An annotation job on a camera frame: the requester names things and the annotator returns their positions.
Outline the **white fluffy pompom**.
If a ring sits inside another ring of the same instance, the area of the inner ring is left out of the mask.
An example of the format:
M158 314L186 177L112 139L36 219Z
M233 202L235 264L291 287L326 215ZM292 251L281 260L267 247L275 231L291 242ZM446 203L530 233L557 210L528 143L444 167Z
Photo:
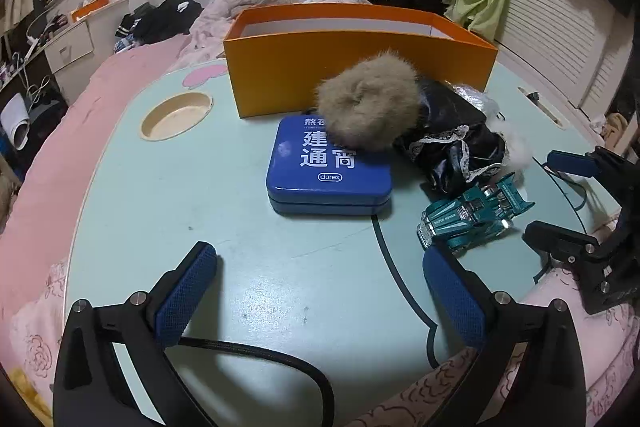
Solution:
M533 153L521 133L510 122L499 117L487 121L491 132L497 133L504 142L504 157L501 172L524 171L533 161Z

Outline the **teal toy car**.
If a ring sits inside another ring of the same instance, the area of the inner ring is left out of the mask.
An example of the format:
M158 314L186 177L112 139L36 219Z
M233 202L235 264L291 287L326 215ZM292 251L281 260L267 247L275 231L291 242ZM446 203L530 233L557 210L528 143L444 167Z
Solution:
M510 231L513 219L535 206L523 198L514 178L512 172L496 183L474 185L455 199L431 202L416 227L422 247L460 254Z

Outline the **clear plastic bag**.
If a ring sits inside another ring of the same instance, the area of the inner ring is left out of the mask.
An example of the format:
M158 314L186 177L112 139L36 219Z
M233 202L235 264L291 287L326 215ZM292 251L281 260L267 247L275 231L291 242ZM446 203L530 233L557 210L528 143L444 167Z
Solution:
M498 103L482 91L478 91L464 83L453 84L451 89L480 110L487 118L494 118L500 113Z

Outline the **black satin lace garment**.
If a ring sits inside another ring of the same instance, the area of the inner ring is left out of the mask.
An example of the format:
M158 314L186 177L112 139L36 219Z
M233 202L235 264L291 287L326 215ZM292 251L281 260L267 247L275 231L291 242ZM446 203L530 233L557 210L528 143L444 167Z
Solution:
M456 198L506 165L506 140L488 128L483 112L441 82L421 77L418 87L418 120L393 148L432 193Z

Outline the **brown furry scrunchie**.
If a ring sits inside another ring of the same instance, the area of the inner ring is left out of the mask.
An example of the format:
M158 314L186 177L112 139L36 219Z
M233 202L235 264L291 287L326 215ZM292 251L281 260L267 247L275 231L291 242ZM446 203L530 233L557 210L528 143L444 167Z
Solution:
M392 52L363 60L316 90L316 109L331 141L351 150L379 152L416 125L418 73Z

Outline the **blue tin box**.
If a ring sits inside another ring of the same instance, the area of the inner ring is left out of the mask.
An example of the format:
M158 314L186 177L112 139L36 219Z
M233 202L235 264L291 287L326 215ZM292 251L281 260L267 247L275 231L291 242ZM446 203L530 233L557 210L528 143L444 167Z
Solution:
M274 139L266 189L281 215L371 216L390 202L390 160L333 144L320 116L286 116Z

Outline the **orange cardboard box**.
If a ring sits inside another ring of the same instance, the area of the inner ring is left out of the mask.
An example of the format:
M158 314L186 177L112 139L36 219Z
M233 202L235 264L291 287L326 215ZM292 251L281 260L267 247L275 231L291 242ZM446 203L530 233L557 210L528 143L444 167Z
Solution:
M497 48L445 17L392 6L299 3L244 10L224 38L242 118L301 112L318 84L393 52L431 80L484 90Z

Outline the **pink bed blanket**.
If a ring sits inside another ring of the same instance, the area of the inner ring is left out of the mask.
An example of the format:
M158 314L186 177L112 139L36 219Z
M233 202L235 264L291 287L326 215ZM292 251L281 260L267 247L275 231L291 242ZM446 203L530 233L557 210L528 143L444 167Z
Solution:
M127 104L174 69L188 41L175 36L108 58L44 141L16 202L1 210L1 363L40 425L53 423L66 263L94 169Z

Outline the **white slipper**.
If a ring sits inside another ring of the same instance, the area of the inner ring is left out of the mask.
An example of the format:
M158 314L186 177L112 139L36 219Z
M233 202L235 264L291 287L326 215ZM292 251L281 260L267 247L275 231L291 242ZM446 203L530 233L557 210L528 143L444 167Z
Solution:
M30 120L24 98L15 93L0 113L1 127L15 150L23 150L28 141Z

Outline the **white drawer cabinet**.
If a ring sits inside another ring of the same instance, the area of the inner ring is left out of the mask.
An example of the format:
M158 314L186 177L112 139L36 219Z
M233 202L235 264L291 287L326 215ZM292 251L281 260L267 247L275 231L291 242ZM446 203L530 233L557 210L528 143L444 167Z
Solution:
M68 105L88 87L91 76L114 53L115 32L129 12L129 0L117 0L71 24L44 48L53 78Z

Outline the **black clothes pile left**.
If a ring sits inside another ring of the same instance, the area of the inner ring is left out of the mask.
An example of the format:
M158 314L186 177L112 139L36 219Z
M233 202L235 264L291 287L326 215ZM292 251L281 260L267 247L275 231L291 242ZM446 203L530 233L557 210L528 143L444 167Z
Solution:
M145 2L122 18L115 31L114 51L187 35L201 12L201 3L194 0L164 0L157 6Z

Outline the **orange tissue box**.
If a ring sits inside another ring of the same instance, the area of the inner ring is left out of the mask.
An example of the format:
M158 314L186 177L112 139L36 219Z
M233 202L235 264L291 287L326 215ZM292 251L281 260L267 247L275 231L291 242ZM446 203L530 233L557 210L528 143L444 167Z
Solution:
M81 20L92 12L96 12L97 10L104 8L104 6L107 6L110 1L111 0L85 0L79 8L70 12L70 18L74 23L76 23L78 20Z

